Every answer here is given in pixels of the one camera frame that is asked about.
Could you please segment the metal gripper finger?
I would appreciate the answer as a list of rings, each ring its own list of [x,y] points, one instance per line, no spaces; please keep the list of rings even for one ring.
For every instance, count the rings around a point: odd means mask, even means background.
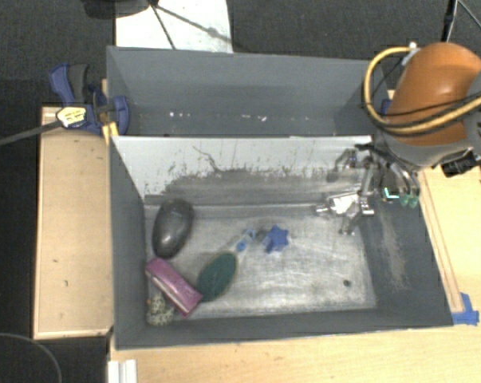
[[[314,208],[315,214],[322,218],[341,218],[340,235],[353,235],[359,221],[375,215],[366,196],[358,193],[327,195],[322,203]]]
[[[328,182],[336,182],[338,180],[346,180],[353,178],[357,174],[357,150],[347,148],[335,160],[334,166],[328,171],[326,179]]]

